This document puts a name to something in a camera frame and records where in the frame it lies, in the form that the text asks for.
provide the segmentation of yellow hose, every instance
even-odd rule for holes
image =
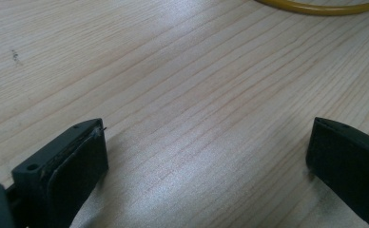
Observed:
[[[363,3],[354,6],[327,7],[327,6],[316,6],[304,3],[297,3],[288,0],[257,0],[257,1],[282,10],[320,16],[342,16],[369,11],[369,3]]]

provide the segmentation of screw hole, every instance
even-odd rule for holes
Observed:
[[[39,165],[38,164],[31,164],[30,166],[27,167],[27,169],[29,171],[33,171],[35,169],[39,168]]]

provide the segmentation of light wood tabletop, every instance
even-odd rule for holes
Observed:
[[[308,172],[317,116],[369,134],[369,12],[0,1],[0,183],[73,124],[107,127],[72,227],[367,227]]]

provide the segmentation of wooden surface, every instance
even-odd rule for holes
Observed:
[[[0,182],[69,126],[107,126],[73,227],[366,227],[309,178],[316,116],[369,134],[369,13],[0,1]]]

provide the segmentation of yellow circular object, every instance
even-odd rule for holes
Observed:
[[[282,10],[320,16],[342,16],[369,11],[369,3],[363,3],[353,6],[327,7],[292,2],[288,0],[257,0],[257,1]]]

